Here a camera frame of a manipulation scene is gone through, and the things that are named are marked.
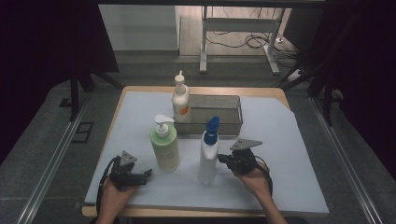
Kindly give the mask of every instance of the hand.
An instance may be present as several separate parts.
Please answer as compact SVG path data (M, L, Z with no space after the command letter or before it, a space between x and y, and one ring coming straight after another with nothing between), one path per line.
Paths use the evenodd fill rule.
M105 180L97 224L112 224L117 215L125 208L129 199L136 193L138 186L124 192L119 191L108 178Z
M264 170L269 172L269 168L262 162L257 162ZM262 172L255 168L253 171L247 175L240 175L237 172L233 172L233 175L238 177L242 183L244 183L250 193L252 193L256 198L259 196L271 197L270 188L267 180L265 179Z

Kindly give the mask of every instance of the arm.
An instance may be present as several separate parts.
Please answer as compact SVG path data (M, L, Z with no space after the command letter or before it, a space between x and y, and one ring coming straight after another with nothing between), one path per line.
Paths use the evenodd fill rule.
M269 170L264 163L259 162L259 165L265 170ZM273 198L271 197L270 190L266 179L262 172L258 169L254 169L247 175L240 175L238 173L233 173L238 177L245 187L252 193L259 203L262 205L262 209L268 223L270 224L284 224L287 223L285 218L280 214L277 209Z
M138 186L134 186L124 192L120 192L113 182L107 178L103 187L100 214L96 224L113 224L114 219L136 193L137 188Z

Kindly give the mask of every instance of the white lotion bottle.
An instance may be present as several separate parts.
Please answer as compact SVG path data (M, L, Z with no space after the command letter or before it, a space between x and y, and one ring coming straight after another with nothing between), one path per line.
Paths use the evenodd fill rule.
M172 105L174 108L175 122L190 123L190 88L184 84L182 71L175 76L175 91L172 97Z
M198 179L203 185L210 185L216 175L216 163L219 152L219 117L213 117L206 124L201 139L201 158L199 160Z
M172 124L174 120L165 115L157 115L155 116L155 122L158 125L149 134L155 157L163 171L172 172L180 164L177 131Z

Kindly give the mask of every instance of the green soap bottle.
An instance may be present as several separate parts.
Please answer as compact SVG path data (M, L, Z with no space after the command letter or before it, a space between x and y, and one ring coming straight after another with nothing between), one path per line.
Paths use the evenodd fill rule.
M154 120L158 125L151 130L149 139L155 157L163 171L172 172L180 164L177 131L173 125L174 120L164 115L157 115Z

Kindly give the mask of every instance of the white paper sheet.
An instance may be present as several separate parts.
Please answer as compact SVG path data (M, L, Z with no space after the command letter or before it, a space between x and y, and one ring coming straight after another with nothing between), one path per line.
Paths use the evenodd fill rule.
M265 159L274 182L273 198L284 212L327 214L317 178L308 158L294 114L275 98L241 96L244 124L237 137L221 136L219 153L231 154L238 139L262 141L253 147L255 155ZM123 150L137 157L134 173L153 169L146 186L139 188L129 204L195 209L257 210L257 200L223 163L217 163L217 175L209 187L197 178L200 159L200 135L178 137L180 165L165 173L157 165L149 141L156 126L154 117L173 117L172 94L127 92L96 167L86 203L95 203L99 180L110 160Z

